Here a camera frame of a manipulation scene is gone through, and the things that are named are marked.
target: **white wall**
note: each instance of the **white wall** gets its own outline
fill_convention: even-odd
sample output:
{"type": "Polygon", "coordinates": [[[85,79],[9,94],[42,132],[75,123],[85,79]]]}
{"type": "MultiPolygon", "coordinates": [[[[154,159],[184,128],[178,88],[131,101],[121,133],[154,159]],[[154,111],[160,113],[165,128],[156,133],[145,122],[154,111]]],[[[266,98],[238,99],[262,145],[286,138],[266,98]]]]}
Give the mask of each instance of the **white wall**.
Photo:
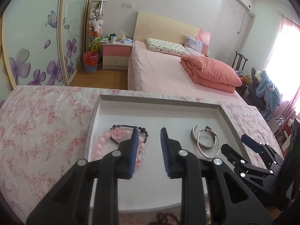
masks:
{"type": "Polygon", "coordinates": [[[277,10],[300,23],[290,4],[281,0],[256,0],[252,10],[255,14],[252,29],[245,44],[239,48],[239,51],[248,58],[244,69],[246,73],[251,73],[252,67],[259,71],[264,70],[271,56],[281,23],[281,16],[277,10]]]}
{"type": "Polygon", "coordinates": [[[247,14],[238,35],[245,9],[235,0],[107,0],[103,35],[124,30],[133,38],[138,11],[169,16],[210,32],[211,57],[230,65],[249,19],[247,14]],[[133,3],[133,8],[123,8],[123,2],[133,3]]]}

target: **silver bangle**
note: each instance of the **silver bangle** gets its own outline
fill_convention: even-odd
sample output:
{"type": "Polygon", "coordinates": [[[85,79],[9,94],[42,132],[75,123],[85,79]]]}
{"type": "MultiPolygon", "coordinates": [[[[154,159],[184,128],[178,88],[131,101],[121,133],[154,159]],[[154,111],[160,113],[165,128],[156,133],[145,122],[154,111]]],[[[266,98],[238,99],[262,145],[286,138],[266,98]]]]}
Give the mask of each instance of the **silver bangle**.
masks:
{"type": "Polygon", "coordinates": [[[194,136],[194,130],[195,130],[195,128],[197,128],[197,126],[198,126],[198,125],[194,126],[193,129],[192,129],[191,132],[190,132],[190,136],[191,136],[191,138],[192,138],[192,141],[198,146],[198,148],[199,148],[199,150],[200,150],[200,152],[202,153],[203,156],[205,156],[206,158],[210,158],[210,159],[216,157],[216,156],[219,154],[219,152],[220,152],[220,141],[219,141],[218,135],[217,135],[210,127],[206,126],[205,129],[201,130],[201,131],[198,133],[198,136],[197,136],[197,139],[196,139],[195,136],[194,136]],[[199,136],[200,136],[200,133],[203,132],[203,131],[205,131],[205,132],[206,132],[206,131],[209,131],[209,133],[211,134],[211,137],[212,137],[212,140],[213,140],[212,146],[208,147],[208,146],[202,145],[202,144],[199,142],[199,136]],[[212,157],[207,156],[207,155],[202,151],[201,148],[203,148],[203,149],[205,149],[205,150],[209,150],[209,149],[211,149],[211,148],[213,148],[213,147],[215,146],[217,140],[218,140],[218,151],[217,151],[217,153],[216,153],[214,156],[212,156],[212,157]]]}

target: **pink headboard section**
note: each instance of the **pink headboard section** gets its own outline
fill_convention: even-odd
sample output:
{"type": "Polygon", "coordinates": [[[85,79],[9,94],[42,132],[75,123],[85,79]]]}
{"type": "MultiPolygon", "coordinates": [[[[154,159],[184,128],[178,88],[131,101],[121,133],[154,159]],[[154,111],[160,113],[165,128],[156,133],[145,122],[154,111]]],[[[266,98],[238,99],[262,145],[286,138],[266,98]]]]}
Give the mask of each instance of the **pink headboard section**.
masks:
{"type": "Polygon", "coordinates": [[[209,41],[210,41],[210,33],[200,29],[198,34],[195,37],[196,40],[200,40],[204,42],[204,46],[202,48],[202,54],[205,55],[208,49],[209,41]]]}

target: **white tray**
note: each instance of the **white tray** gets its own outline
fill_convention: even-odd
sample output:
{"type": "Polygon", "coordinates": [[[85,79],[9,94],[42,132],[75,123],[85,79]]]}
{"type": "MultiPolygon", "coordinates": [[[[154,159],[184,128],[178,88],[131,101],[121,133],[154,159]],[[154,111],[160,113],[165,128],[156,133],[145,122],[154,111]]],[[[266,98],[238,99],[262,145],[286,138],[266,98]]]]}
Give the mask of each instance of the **white tray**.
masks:
{"type": "MultiPolygon", "coordinates": [[[[181,203],[181,179],[167,177],[160,142],[160,130],[166,127],[170,139],[180,142],[183,149],[205,159],[190,138],[193,126],[198,125],[197,134],[205,126],[211,127],[217,134],[220,144],[228,143],[246,160],[249,157],[244,146],[219,105],[184,102],[176,100],[101,96],[98,98],[89,129],[85,158],[91,161],[92,145],[99,136],[113,125],[134,125],[146,128],[149,137],[146,142],[146,157],[143,163],[136,167],[131,180],[118,180],[119,212],[147,212],[175,207],[181,203]]],[[[201,133],[201,141],[211,144],[211,136],[201,133]]],[[[207,155],[216,153],[217,144],[207,155]]],[[[112,141],[103,145],[103,156],[116,150],[112,141]]],[[[230,168],[226,157],[219,152],[221,158],[230,168]]],[[[95,180],[90,208],[94,206],[95,180]]]]}

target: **white cup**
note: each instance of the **white cup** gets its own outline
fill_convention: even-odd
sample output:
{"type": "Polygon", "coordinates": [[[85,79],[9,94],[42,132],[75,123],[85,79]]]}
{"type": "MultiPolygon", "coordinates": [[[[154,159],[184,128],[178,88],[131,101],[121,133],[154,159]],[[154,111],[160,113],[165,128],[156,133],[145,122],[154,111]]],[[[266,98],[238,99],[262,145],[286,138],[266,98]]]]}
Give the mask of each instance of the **white cup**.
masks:
{"type": "Polygon", "coordinates": [[[117,36],[111,36],[110,40],[114,44],[116,42],[117,36]]]}

